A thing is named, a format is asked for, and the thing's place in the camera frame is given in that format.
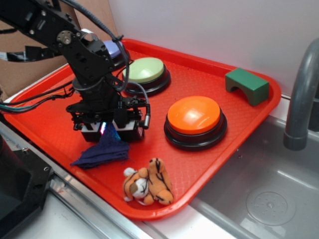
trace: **purple button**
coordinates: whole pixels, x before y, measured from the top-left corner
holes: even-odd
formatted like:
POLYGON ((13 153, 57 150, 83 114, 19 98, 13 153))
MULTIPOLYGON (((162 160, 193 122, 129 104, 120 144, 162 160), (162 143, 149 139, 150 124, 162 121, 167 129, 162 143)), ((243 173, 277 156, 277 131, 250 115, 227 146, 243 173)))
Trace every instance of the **purple button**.
POLYGON ((118 46, 112 40, 104 41, 104 44, 108 49, 111 58, 114 58, 121 53, 118 46))

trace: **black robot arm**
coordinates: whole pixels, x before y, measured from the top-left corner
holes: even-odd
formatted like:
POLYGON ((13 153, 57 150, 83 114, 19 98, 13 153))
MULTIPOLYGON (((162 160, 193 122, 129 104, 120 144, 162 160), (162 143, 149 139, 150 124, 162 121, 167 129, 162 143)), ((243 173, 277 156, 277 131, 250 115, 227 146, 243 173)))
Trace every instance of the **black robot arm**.
MULTIPOLYGON (((62 1, 77 4, 73 0, 62 1)), ((149 127, 150 113, 147 112, 147 120, 142 120, 139 108, 149 110, 148 101, 120 94, 127 79, 121 81, 112 75, 115 64, 103 41, 87 40, 87 33, 80 30, 67 13, 61 12, 57 0, 52 3, 45 0, 0 0, 0 20, 45 45, 50 56, 63 55, 66 58, 75 74, 73 87, 82 97, 80 102, 66 109, 72 114, 75 130, 85 127, 85 136, 87 132, 100 131, 95 129, 98 128, 95 124, 113 122, 124 140, 143 138, 144 129, 149 127)), ((128 66, 128 56, 125 55, 124 59, 128 66)), ((86 140, 98 140, 98 132, 86 140)))

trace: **green foam block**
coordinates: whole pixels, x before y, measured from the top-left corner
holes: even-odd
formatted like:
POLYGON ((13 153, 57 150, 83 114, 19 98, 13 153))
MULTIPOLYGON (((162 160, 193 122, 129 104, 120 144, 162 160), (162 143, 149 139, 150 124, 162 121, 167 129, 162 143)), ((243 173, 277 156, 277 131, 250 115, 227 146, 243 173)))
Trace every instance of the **green foam block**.
POLYGON ((256 106, 269 97, 269 82, 244 69, 237 68, 226 74, 226 90, 232 92, 241 89, 248 103, 256 106))

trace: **green button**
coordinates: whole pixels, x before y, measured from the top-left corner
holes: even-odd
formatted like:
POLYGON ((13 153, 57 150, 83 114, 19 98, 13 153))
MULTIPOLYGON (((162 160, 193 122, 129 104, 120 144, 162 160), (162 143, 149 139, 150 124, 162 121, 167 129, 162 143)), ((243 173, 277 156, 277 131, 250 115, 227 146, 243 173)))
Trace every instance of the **green button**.
POLYGON ((158 78, 164 72, 164 63, 154 57, 145 57, 135 60, 130 65, 130 81, 147 83, 158 78))

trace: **orange button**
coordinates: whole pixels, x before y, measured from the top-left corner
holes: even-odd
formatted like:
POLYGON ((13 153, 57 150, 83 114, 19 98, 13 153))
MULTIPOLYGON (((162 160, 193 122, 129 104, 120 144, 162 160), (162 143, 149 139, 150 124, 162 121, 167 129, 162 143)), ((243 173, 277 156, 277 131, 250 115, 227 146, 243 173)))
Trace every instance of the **orange button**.
POLYGON ((220 107, 209 97, 185 97, 169 108, 167 118, 170 126, 179 133, 200 134, 218 124, 220 107))

